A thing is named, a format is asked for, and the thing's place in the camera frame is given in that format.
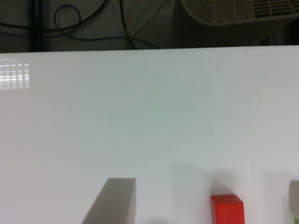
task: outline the wire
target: wire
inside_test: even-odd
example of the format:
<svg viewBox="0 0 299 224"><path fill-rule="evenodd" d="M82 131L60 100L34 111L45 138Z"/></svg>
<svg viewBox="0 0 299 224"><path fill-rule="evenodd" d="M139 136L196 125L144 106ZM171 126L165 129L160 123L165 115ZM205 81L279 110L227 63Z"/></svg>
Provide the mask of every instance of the wire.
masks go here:
<svg viewBox="0 0 299 224"><path fill-rule="evenodd" d="M25 30L35 30L35 31L40 31L40 32L58 32L58 31L65 31L65 30L70 30L72 28L77 28L79 27L80 25L82 25L83 23L86 23L87 21L91 20L93 17L95 17L101 10L102 8L107 4L107 1L108 0L104 0L102 5L96 9L94 11L94 13L92 15L90 15L88 18L86 18L85 20L83 21L80 21L79 23L76 23L76 24L73 24L73 25L70 25L70 26L66 26L66 27L63 27L63 28L59 28L59 29L33 29L31 27L28 27L28 26L21 26L21 25L15 25L15 24L8 24L8 23L3 23L3 22L0 22L0 26L6 26L6 27L10 27L10 28L16 28L16 29L25 29Z"/></svg>
<svg viewBox="0 0 299 224"><path fill-rule="evenodd" d="M125 32L127 25L125 24L125 20L124 20L122 0L120 0L120 8L121 8L121 23L122 23L123 31ZM133 49L136 49L136 46L131 40L129 34L128 34L128 40L130 41L130 44L132 45Z"/></svg>
<svg viewBox="0 0 299 224"><path fill-rule="evenodd" d="M134 6L132 8L132 11L131 11L131 14L130 14L130 17L129 17L129 20L128 20L128 23L127 23L127 27L125 29L125 49L128 49L128 33L129 33L129 29L130 29L130 22L131 22L131 18L135 12L135 8L138 4L138 0L135 0L135 3L134 3Z"/></svg>
<svg viewBox="0 0 299 224"><path fill-rule="evenodd" d="M143 27L145 27L154 17L155 15L160 11L160 9L162 7L164 7L166 5L167 1L162 0L160 5L156 8L156 10L154 11L154 13L152 13L151 17L145 21L141 26L139 26L132 34L131 37L135 36L135 34L137 34Z"/></svg>
<svg viewBox="0 0 299 224"><path fill-rule="evenodd" d="M76 12L78 13L78 23L81 23L81 14L80 11L74 7L73 5L62 5L60 7L58 7L54 13L54 23L56 25L57 28L59 27L59 24L57 22L57 13L60 9L62 9L63 7L72 7L74 10L76 10ZM70 35L71 33L73 33L78 27L75 27L72 31L65 33L64 31L61 31L62 34L61 35L50 35L50 36L43 36L42 38L44 40L47 39L51 39L51 38L55 38L55 37L61 37L61 36L67 36L69 38L75 39L77 41L103 41L103 40L109 40L109 39L125 39L124 36L108 36L108 37L99 37L99 38L91 38L91 39L87 39L87 38L79 38L79 37L75 37ZM17 36L17 37L26 37L26 38L39 38L37 36L31 36L31 35L19 35L19 34L12 34L12 33L6 33L6 32L0 32L0 35L11 35L11 36ZM149 46L152 46L155 49L158 49L157 46L151 44L149 41L143 40L143 39L138 39L138 38L132 38L132 40L134 41L139 41L139 42L143 42L145 44L148 44Z"/></svg>

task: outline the red block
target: red block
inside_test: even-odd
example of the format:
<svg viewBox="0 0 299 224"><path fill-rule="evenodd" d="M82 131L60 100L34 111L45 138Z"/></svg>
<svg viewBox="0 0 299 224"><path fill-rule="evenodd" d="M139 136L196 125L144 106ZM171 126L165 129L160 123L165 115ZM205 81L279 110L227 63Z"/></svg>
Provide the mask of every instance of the red block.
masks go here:
<svg viewBox="0 0 299 224"><path fill-rule="evenodd" d="M212 195L213 224L245 224L243 202L234 194Z"/></svg>

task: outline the white table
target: white table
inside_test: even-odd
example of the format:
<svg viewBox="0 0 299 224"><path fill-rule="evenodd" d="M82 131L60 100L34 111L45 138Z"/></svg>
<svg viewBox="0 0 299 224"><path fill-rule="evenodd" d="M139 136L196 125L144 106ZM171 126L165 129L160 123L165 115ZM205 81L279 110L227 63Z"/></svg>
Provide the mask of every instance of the white table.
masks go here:
<svg viewBox="0 0 299 224"><path fill-rule="evenodd" d="M230 192L247 224L293 223L299 48L0 60L0 223L81 223L109 177L136 177L136 224L210 224Z"/></svg>

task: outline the wooden block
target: wooden block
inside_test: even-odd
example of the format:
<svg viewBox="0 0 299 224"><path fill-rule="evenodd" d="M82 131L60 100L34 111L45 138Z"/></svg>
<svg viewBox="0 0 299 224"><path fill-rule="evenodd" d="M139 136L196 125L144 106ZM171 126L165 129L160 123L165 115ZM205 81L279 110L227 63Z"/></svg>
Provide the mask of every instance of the wooden block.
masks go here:
<svg viewBox="0 0 299 224"><path fill-rule="evenodd" d="M135 178L109 178L82 224L134 224Z"/></svg>
<svg viewBox="0 0 299 224"><path fill-rule="evenodd" d="M213 224L245 224L243 202L234 194L212 195Z"/></svg>

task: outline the black cable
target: black cable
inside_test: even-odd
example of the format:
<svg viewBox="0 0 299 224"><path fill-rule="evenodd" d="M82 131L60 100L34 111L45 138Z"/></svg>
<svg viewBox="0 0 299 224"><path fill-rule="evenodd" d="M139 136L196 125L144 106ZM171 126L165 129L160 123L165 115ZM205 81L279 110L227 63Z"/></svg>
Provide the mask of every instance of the black cable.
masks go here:
<svg viewBox="0 0 299 224"><path fill-rule="evenodd" d="M121 7L121 21L122 21L122 27L124 32L126 32L127 29L127 25L125 24L125 20L124 20L124 16L123 16L123 5L122 5L122 0L120 0L120 7ZM127 35L127 38L130 42L130 44L132 45L133 49L137 49L136 46L134 45L131 37L129 36L129 34Z"/></svg>
<svg viewBox="0 0 299 224"><path fill-rule="evenodd" d="M73 5L62 5L60 7L58 7L54 13L54 23L56 25L56 27L59 29L59 24L57 22L57 14L58 14L58 11L60 9L62 9L63 7L72 7L74 10L76 10L76 12L78 13L78 23L81 22L81 14L80 14L80 11L74 7ZM73 30L65 33L64 31L61 31L62 34L61 35L50 35L50 36L43 36L42 39L43 40L49 40L49 39L52 39L52 38L55 38L55 37L60 37L60 36L68 36L69 38L72 38L72 39L75 39L75 40L78 40L78 41L103 41L103 40L109 40L109 39L125 39L124 36L107 36L107 37L96 37L96 38L80 38L80 37L75 37L75 36L72 36L70 35L71 33L73 33L78 27L75 27ZM35 39L35 38L39 38L38 36L34 36L34 35L19 35L19 34L12 34L12 33L6 33L6 32L1 32L0 31L0 35L12 35L12 36L17 36L17 37L26 37L26 38L31 38L31 39ZM158 49L157 46L154 46L153 44L151 44L149 41L146 41L146 40L143 40L143 39L138 39L138 38L132 38L132 40L134 41L139 41L139 42L143 42L145 44L148 44L150 46L152 46L153 48L155 49Z"/></svg>
<svg viewBox="0 0 299 224"><path fill-rule="evenodd" d="M58 32L58 31L61 32L61 31L65 31L65 30L77 28L80 25L82 25L83 23L91 20L94 16L96 16L102 10L102 8L106 5L107 1L108 0L104 0L104 2L102 3L102 5L98 9L96 9L94 11L94 13L92 15L90 15L88 18L86 18L85 20L80 21L79 23L76 23L76 24L73 24L73 25L70 25L70 26L63 27L63 28L57 28L57 29L33 29L31 27L28 27L28 26L8 24L8 23L3 23L3 22L0 22L0 26L6 26L6 27L16 28L16 29L35 30L35 31L39 31L39 32Z"/></svg>

